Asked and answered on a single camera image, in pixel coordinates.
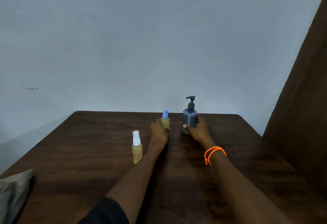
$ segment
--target yellow liquid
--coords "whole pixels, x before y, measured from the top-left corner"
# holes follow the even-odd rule
[[[132,151],[133,151],[133,162],[134,164],[136,164],[143,157],[142,144],[139,144],[138,146],[132,145]]]
[[[160,120],[163,128],[169,128],[169,118],[161,118]]]

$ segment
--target blue pump bottle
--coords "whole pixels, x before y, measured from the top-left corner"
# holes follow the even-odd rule
[[[195,96],[188,96],[186,99],[191,99],[187,108],[183,110],[183,119],[182,119],[182,132],[189,135],[190,133],[183,128],[184,124],[190,125],[195,128],[198,122],[198,112],[194,109],[194,99]]]

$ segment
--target white spray cap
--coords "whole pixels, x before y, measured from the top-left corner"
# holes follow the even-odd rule
[[[141,144],[140,132],[138,130],[133,131],[133,145],[138,146]]]

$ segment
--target pillow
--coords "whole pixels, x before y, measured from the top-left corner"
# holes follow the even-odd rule
[[[12,224],[22,208],[33,170],[0,179],[0,224]]]

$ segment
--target black sleeve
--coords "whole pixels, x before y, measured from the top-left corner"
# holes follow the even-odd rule
[[[78,224],[129,224],[120,205],[113,199],[102,198]]]

